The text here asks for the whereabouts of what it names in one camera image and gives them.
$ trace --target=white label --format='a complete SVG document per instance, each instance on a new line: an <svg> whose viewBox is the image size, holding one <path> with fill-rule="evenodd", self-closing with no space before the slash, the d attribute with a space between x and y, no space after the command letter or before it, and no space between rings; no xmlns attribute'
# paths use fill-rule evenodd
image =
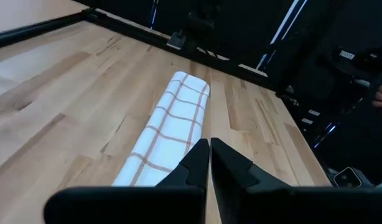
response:
<svg viewBox="0 0 382 224"><path fill-rule="evenodd" d="M307 123L307 124L312 124L312 123L313 123L313 121L311 121L311 120L309 120L309 119L307 119L307 118L303 118L302 121L303 121L304 123Z"/></svg>
<svg viewBox="0 0 382 224"><path fill-rule="evenodd" d="M342 50L339 55L342 56L342 57L345 57L347 59L350 59L350 60L353 60L353 58L355 57L354 54L346 52L344 50Z"/></svg>
<svg viewBox="0 0 382 224"><path fill-rule="evenodd" d="M312 114L312 115L316 115L316 116L320 116L320 112L316 112L314 110L309 110L309 113Z"/></svg>

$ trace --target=white towel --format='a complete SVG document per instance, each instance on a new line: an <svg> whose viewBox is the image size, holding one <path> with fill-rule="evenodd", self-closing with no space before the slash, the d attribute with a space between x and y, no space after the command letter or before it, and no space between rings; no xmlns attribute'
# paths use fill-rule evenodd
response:
<svg viewBox="0 0 382 224"><path fill-rule="evenodd" d="M113 186L155 186L201 138L208 84L176 72Z"/></svg>

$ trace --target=wooden table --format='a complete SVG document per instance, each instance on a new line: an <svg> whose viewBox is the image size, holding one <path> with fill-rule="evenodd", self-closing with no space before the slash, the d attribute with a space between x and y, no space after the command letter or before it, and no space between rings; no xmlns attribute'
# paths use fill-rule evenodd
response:
<svg viewBox="0 0 382 224"><path fill-rule="evenodd" d="M0 0L0 32L80 12L70 0Z"/></svg>
<svg viewBox="0 0 382 224"><path fill-rule="evenodd" d="M111 185L177 70L210 85L203 138L290 185L329 185L274 92L81 22L0 49L0 223L42 223L57 190ZM211 179L207 206L219 223Z"/></svg>

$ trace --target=black metal frame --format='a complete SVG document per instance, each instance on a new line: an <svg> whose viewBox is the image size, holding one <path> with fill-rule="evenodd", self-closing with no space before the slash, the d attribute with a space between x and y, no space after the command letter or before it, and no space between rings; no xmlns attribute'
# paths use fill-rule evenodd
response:
<svg viewBox="0 0 382 224"><path fill-rule="evenodd" d="M87 21L94 23L98 26L107 28L114 32L123 34L125 36L134 38L141 42L145 42L152 46L158 47L160 49L166 50L170 53L179 55L181 57L193 60L194 62L201 63L208 67L217 69L221 72L233 75L242 80L257 84L259 86L268 88L270 90L276 90L276 86L273 82L270 82L269 78L264 77L258 73L252 72L248 69L239 67L237 63L231 60L221 60L210 56L209 54L204 54L198 50L195 52L189 52L186 50L176 50L172 47L166 45L167 39L161 37L152 32L137 28L125 22L121 22L108 16L105 13L97 11L96 9L85 9L82 12L72 14L69 16L60 17L58 19L52 19L50 21L41 22L31 26L20 27L18 29L9 30L0 33L0 48L5 47L23 40L27 40L38 35L51 32L53 30L63 28L65 26L72 25L77 22Z"/></svg>

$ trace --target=towel with orange grid lines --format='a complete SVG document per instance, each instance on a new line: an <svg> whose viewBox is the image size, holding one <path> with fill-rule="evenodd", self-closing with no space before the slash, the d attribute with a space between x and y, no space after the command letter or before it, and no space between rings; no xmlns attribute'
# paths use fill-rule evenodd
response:
<svg viewBox="0 0 382 224"><path fill-rule="evenodd" d="M176 72L113 186L155 186L201 138L209 85Z"/></svg>

